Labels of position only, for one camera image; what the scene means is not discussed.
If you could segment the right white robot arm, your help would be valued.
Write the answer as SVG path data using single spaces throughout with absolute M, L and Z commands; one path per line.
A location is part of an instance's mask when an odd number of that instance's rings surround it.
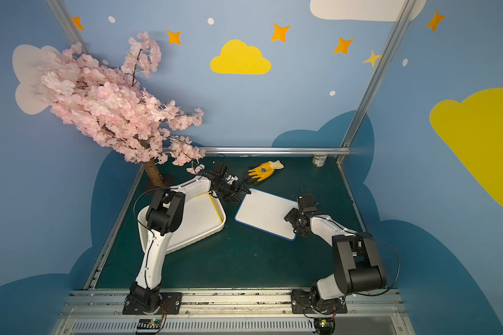
M 395 248 L 370 233 L 346 228 L 319 212 L 312 194 L 300 195 L 297 204 L 297 208 L 291 209 L 284 220 L 292 225 L 297 236 L 314 234 L 332 248 L 333 273 L 318 280 L 310 290 L 292 290 L 293 314 L 345 314 L 347 295 L 371 297 L 372 290 L 381 289 L 380 295 L 383 295 L 395 287 L 400 275 L 400 257 Z M 395 279 L 390 284 L 387 283 L 378 243 L 390 248 L 397 259 Z

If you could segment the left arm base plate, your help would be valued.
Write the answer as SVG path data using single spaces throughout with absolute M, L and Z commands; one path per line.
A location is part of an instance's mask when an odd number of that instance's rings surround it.
M 122 310 L 123 315 L 177 315 L 180 312 L 182 293 L 159 293 L 152 295 L 150 301 L 142 302 L 128 295 Z

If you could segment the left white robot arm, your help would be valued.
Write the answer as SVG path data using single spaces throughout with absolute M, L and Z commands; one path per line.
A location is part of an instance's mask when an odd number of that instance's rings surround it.
M 144 257 L 124 301 L 124 315 L 178 314 L 181 295 L 161 293 L 166 255 L 220 232 L 226 223 L 224 202 L 240 203 L 250 194 L 247 184 L 223 163 L 206 172 L 192 166 L 194 178 L 155 188 L 149 206 L 137 216 Z

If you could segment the blue-edged whiteboard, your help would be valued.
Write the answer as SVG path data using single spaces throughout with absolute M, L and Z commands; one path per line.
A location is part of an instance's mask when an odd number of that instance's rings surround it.
M 251 189 L 250 194 L 247 194 L 241 202 L 235 221 L 293 241 L 296 238 L 296 233 L 293 231 L 292 225 L 284 220 L 293 208 L 297 208 L 296 201 Z

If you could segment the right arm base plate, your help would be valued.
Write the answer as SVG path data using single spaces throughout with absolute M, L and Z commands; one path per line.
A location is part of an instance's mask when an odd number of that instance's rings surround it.
M 323 300 L 316 290 L 291 291 L 291 309 L 293 314 L 346 314 L 347 305 L 344 297 Z

